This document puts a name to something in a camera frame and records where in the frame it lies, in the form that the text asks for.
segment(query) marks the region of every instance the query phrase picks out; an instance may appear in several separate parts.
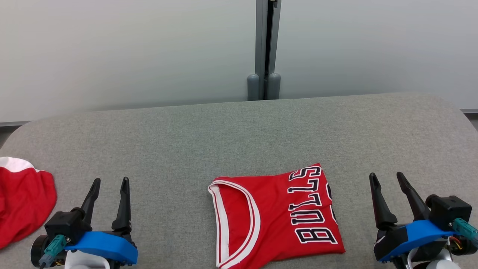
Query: red basketball jersey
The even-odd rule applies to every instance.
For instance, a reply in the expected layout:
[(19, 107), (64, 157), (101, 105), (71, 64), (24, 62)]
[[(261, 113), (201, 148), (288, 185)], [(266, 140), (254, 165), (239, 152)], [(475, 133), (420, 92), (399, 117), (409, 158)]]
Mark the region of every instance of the red basketball jersey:
[(320, 164), (276, 176), (219, 177), (217, 267), (258, 269), (270, 261), (344, 253)]

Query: bulls lettering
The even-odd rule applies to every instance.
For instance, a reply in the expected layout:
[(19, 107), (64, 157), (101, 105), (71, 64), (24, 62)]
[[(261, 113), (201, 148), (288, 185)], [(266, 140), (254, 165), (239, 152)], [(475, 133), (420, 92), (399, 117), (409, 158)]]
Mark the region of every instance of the bulls lettering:
[(313, 204), (313, 205), (316, 205), (316, 206), (321, 206), (321, 202), (320, 202), (320, 196), (318, 193), (312, 193), (312, 194), (309, 194), (308, 195), (309, 198), (312, 198), (312, 200), (309, 200), (309, 201), (305, 201), (305, 202), (302, 202), (300, 204), (289, 204), (289, 211), (293, 211), (295, 210), (296, 208), (299, 208), (301, 206), (304, 206), (304, 205), (308, 205), (308, 204)]
[(329, 242), (337, 244), (334, 235), (327, 228), (297, 228), (295, 233), (302, 244), (312, 242)]
[(311, 166), (311, 167), (302, 168), (300, 170), (297, 170), (294, 173), (291, 173), (289, 175), (289, 181), (292, 181), (294, 179), (305, 178), (307, 174), (309, 174), (311, 178), (320, 177), (320, 175), (322, 174), (322, 168), (320, 166)]
[(320, 210), (298, 210), (291, 213), (292, 225), (305, 223), (324, 223), (324, 216)]
[(319, 179), (309, 179), (307, 183), (309, 183), (311, 187), (290, 187), (287, 189), (287, 193), (293, 193), (296, 191), (314, 192), (319, 189)]

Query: red fabric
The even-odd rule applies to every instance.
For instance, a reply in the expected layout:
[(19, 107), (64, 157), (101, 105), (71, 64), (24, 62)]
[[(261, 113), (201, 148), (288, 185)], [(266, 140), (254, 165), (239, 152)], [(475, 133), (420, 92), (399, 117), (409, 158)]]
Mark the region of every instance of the red fabric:
[[(10, 164), (12, 160), (29, 164), (16, 158)], [(33, 167), (12, 172), (6, 166), (0, 166), (0, 249), (38, 229), (56, 203), (52, 174)]]
[(221, 269), (258, 269), (273, 260), (345, 252), (320, 164), (277, 176), (220, 177), (209, 191)]

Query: white wall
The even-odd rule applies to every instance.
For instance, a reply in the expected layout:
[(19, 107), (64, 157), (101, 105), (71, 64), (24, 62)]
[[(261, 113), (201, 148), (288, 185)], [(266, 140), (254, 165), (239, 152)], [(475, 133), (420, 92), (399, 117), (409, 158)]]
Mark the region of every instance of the white wall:
[(0, 1), (0, 122), (245, 101), (255, 0)]
[(478, 109), (478, 1), (282, 0), (280, 98), (429, 92)]

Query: floor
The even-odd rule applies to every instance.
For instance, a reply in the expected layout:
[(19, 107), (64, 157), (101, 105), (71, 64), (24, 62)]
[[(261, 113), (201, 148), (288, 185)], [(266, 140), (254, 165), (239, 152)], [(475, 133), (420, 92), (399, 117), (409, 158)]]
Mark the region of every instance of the floor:
[[(475, 127), (478, 131), (478, 115), (477, 114), (468, 114), (467, 118), (470, 120), (471, 124)], [(18, 128), (18, 126), (10, 126), (10, 127), (0, 127), (0, 148), (5, 143), (7, 138)]]

